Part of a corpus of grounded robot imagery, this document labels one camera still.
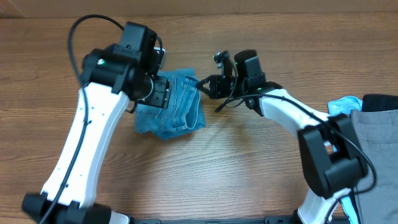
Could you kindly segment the light blue denim jeans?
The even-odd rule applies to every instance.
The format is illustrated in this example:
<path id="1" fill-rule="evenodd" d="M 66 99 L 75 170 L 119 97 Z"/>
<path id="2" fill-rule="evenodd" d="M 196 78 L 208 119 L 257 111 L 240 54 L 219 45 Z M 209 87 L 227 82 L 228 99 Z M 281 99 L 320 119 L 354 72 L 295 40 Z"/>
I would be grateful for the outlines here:
<path id="1" fill-rule="evenodd" d="M 201 93 L 196 88 L 198 78 L 193 68 L 182 68 L 158 75 L 168 79 L 171 85 L 169 105 L 166 109 L 137 105 L 135 131 L 152 132 L 166 140 L 192 133 L 205 127 L 205 115 L 201 105 Z"/>

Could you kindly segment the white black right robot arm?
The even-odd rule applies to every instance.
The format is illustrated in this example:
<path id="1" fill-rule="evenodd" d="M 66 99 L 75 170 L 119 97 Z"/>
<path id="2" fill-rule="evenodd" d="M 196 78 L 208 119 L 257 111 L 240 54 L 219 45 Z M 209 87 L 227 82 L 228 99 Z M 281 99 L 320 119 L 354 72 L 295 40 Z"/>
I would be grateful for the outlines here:
<path id="1" fill-rule="evenodd" d="M 329 115 L 292 97 L 262 71 L 255 50 L 230 57 L 214 54 L 221 74 L 210 75 L 197 88 L 211 99 L 224 99 L 217 111 L 237 101 L 258 115 L 271 119 L 298 139 L 303 175 L 309 186 L 305 200 L 291 216 L 267 217 L 266 223 L 349 223 L 334 211 L 367 176 L 370 161 L 361 150 L 350 118 Z"/>

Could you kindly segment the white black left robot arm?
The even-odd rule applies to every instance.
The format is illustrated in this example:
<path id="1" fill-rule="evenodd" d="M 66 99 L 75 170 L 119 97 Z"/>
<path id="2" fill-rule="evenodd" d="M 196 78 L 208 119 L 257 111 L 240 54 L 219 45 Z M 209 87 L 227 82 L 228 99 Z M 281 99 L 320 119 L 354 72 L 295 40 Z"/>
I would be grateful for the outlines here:
<path id="1" fill-rule="evenodd" d="M 118 44 L 94 49 L 76 69 L 80 90 L 63 151 L 38 194 L 22 210 L 37 223 L 132 223 L 131 216 L 98 205 L 96 190 L 114 130 L 130 102 L 166 108 L 169 81 L 158 76 L 164 49 L 147 26 L 128 22 Z"/>

